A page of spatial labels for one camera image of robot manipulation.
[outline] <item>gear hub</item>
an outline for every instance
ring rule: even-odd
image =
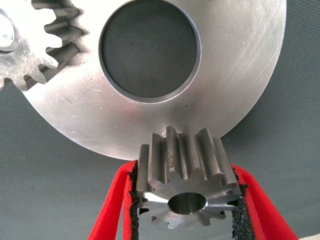
[[[136,190],[141,217],[168,222],[170,229],[224,219],[241,195],[220,138],[206,128],[194,135],[172,126],[165,137],[154,133],[150,146],[141,146]]]

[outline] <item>metal gear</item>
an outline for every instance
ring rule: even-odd
[[[169,229],[224,219],[241,195],[220,138],[206,128],[194,135],[172,126],[165,137],[154,133],[150,146],[141,146],[136,190],[141,217],[168,222]]]
[[[0,90],[10,81],[21,91],[45,84],[79,51],[71,42],[82,31],[69,25],[78,10],[62,7],[59,0],[4,1],[0,15],[14,31],[12,42],[0,44]]]

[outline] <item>small gear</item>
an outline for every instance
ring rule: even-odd
[[[58,0],[10,0],[1,3],[0,15],[12,24],[12,43],[0,46],[0,90],[12,81],[26,91],[45,84],[79,50],[72,43],[82,31],[69,25],[78,15]]]
[[[151,145],[141,146],[136,190],[140,216],[167,222],[169,229],[224,219],[241,195],[220,138],[206,128],[194,135],[172,126],[166,137],[154,133]]]

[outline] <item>steel disc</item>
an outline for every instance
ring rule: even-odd
[[[286,22],[285,0],[168,0],[189,19],[197,57],[188,79],[173,92],[143,98],[106,76],[99,44],[107,20],[129,0],[70,1],[83,10],[73,24],[86,35],[81,53],[47,84],[24,93],[59,132],[100,154],[134,160],[151,133],[185,125],[230,131],[257,102],[276,66]]]

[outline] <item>gear tooth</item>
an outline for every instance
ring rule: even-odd
[[[56,17],[56,20],[54,21],[55,23],[68,21],[75,18],[79,14],[78,9],[74,7],[51,7],[51,9],[53,9]]]
[[[48,45],[52,48],[60,48],[82,35],[82,31],[79,28],[70,26],[67,21],[48,24],[44,29],[51,35]]]
[[[195,227],[194,222],[186,222],[183,224],[187,229],[193,229]]]
[[[168,229],[175,229],[178,226],[179,226],[179,223],[176,221],[169,221],[168,222]]]
[[[68,61],[79,52],[76,45],[70,43],[61,48],[52,48],[48,52],[57,62],[57,68],[49,68],[45,65],[40,65],[39,70],[43,73],[46,81],[52,79],[56,74],[58,74],[68,63]]]
[[[149,163],[149,145],[142,145],[138,159],[138,173],[136,180],[136,191],[138,195],[143,192],[151,192],[152,189],[148,183],[148,163]]]
[[[158,134],[152,135],[149,147],[148,183],[155,189],[168,183],[168,158],[167,148],[163,138]]]
[[[200,214],[199,215],[199,222],[203,225],[203,226],[210,226],[210,218],[209,216],[205,215],[205,214]]]
[[[202,129],[196,135],[196,140],[199,160],[203,169],[204,178],[208,180],[214,175],[222,174],[216,156],[215,144],[208,129]]]
[[[219,168],[223,172],[224,175],[224,184],[236,184],[238,187],[238,181],[236,179],[235,173],[232,169],[232,166],[228,160],[227,154],[225,152],[224,146],[221,142],[220,138],[213,138],[214,146],[215,146],[215,154],[219,159]]]
[[[31,1],[32,6],[34,9],[53,9],[53,8],[60,8],[61,5],[59,4],[58,0],[32,0]]]
[[[21,78],[21,80],[19,80],[18,82],[13,82],[16,87],[24,92],[29,90],[31,87],[33,87],[37,82],[30,76],[30,75],[25,75],[23,76],[23,78]]]
[[[45,84],[47,82],[46,77],[39,69],[35,69],[32,72],[30,72],[29,75],[27,75],[27,77],[24,78],[25,81],[29,80],[28,76],[31,77],[35,83],[38,82],[40,84]]]
[[[166,128],[166,146],[168,158],[168,178],[170,181],[181,179],[183,172],[182,158],[180,156],[180,144],[178,134],[172,126]]]
[[[203,171],[197,152],[195,136],[190,127],[186,127],[182,132],[183,151],[188,179],[202,179]]]

